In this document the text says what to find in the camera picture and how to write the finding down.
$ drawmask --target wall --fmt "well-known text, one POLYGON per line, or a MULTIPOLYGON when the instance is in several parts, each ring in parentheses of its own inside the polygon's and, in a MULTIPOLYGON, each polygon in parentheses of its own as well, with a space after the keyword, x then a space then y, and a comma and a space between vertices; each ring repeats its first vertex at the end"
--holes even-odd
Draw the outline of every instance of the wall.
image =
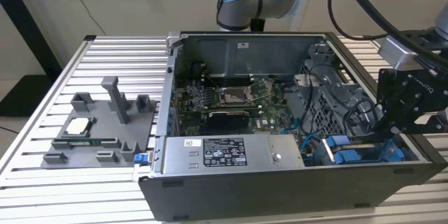
MULTIPOLYGON (((433 26, 433 19, 448 0, 369 1, 399 29, 423 29, 433 26)), ((351 35, 383 33, 355 0, 333 0, 333 12, 340 26, 351 35)), ((309 0, 300 30, 335 31, 328 18, 327 0, 309 0)))
POLYGON ((0 5, 0 81, 44 74, 43 68, 0 5))
MULTIPOLYGON (((101 31, 79 0, 24 0, 49 46, 67 63, 87 34, 101 31)), ((168 31, 217 30, 217 0, 84 0, 108 35, 167 35, 168 31)), ((289 19, 267 22, 288 30, 289 19)))

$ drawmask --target circuit board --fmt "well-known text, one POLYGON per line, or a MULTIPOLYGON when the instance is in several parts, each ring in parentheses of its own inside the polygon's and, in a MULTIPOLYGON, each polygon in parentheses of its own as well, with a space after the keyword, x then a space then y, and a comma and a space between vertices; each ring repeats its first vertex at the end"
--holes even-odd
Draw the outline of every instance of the circuit board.
POLYGON ((273 78, 257 77, 245 87, 223 88, 195 80, 176 89, 176 99, 180 136, 281 134, 295 122, 273 78))

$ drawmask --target aluminum extrusion table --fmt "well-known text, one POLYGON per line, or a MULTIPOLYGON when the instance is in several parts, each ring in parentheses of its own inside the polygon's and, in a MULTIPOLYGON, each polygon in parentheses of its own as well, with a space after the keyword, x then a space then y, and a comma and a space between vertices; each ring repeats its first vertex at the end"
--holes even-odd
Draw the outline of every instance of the aluminum extrusion table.
MULTIPOLYGON (((388 66, 369 41, 343 42, 373 78, 388 66)), ((0 223, 159 223, 132 182, 133 168, 40 169, 72 110, 76 92, 108 99, 105 75, 120 77, 128 99, 160 100, 165 72, 164 37, 97 37, 84 41, 35 114, 0 160, 0 223)), ((157 127, 157 115, 152 132, 157 127)), ((427 136, 448 157, 448 134, 427 136)), ((448 170, 424 185, 409 186, 375 209, 199 221, 195 223, 448 223, 448 170)))

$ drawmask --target blue latch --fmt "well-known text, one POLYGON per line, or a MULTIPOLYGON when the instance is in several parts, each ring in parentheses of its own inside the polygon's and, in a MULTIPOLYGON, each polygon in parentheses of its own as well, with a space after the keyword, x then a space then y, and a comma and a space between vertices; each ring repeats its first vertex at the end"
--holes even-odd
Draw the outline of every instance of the blue latch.
POLYGON ((145 165, 148 164, 148 154, 135 154, 133 156, 133 163, 135 164, 140 164, 140 165, 145 165))

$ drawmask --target power supply label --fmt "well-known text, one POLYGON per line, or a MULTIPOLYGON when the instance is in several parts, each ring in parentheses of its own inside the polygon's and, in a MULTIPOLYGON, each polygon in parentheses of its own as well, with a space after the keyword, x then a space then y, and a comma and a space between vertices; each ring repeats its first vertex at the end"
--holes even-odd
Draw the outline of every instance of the power supply label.
POLYGON ((244 139, 241 137, 204 139, 204 165, 207 167, 247 165, 244 139))

